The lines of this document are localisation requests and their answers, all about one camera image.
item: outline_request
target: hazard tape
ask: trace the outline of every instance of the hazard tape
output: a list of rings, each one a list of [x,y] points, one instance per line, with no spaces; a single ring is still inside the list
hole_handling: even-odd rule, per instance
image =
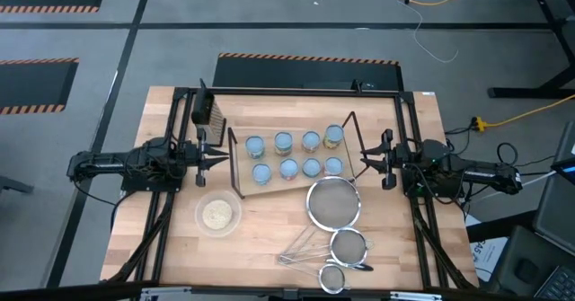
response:
[[[298,55],[271,55],[271,54],[246,54],[246,53],[220,53],[219,56],[221,58],[265,58],[265,59],[304,60],[314,62],[386,64],[386,65],[399,66],[398,61],[385,60],[385,59],[368,59],[368,58],[324,58],[324,57],[307,57]]]
[[[41,105],[30,105],[30,106],[3,107],[0,108],[0,115],[61,112],[65,107],[66,107],[65,104],[41,104]]]
[[[11,59],[0,60],[0,65],[38,63],[80,63],[80,58]]]
[[[91,5],[0,5],[0,13],[97,13]]]

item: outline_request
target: wooden tabletop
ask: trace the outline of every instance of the wooden tabletop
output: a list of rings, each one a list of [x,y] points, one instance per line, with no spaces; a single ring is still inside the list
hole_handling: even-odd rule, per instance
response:
[[[414,95],[421,136],[445,141],[435,95]],[[164,135],[172,96],[172,87],[150,88],[136,146],[152,137]],[[386,128],[394,131],[395,138],[399,137],[392,99],[218,95],[217,104],[234,132],[322,128],[332,123],[342,123],[350,111],[355,111],[366,147],[378,146],[381,133]],[[403,110],[406,125],[409,125],[407,106]],[[407,128],[409,136],[411,130],[410,127]],[[189,134],[195,134],[191,123],[188,131]],[[354,169],[361,170],[358,141],[349,140],[348,145]],[[227,145],[221,149],[227,151]],[[190,174],[195,172],[195,169],[190,170]],[[196,187],[195,177],[187,176],[181,191],[176,194],[161,283],[318,288],[317,279],[281,266],[277,262],[279,253],[284,251],[309,223],[309,217],[305,213],[307,188],[247,197],[242,201],[243,215],[239,226],[229,236],[210,238],[202,234],[195,223],[195,207],[202,196],[213,190],[232,191],[230,165],[228,162],[218,164],[206,175],[205,188]],[[381,175],[376,171],[370,169],[358,178],[362,209],[354,226],[367,239],[374,241],[366,263],[374,267],[375,271],[345,270],[346,280],[352,288],[421,288],[409,201],[403,196],[399,176],[398,182],[395,189],[384,191],[381,189]],[[138,192],[120,205],[102,268],[102,279],[115,274],[140,243],[149,202],[149,192]],[[435,208],[443,247],[467,279],[477,284],[461,210],[454,205],[439,203],[435,203]],[[429,247],[427,250],[432,281],[437,285],[433,252]],[[155,245],[152,245],[145,278],[151,275],[154,255]],[[319,268],[321,264],[312,263],[311,266]]]

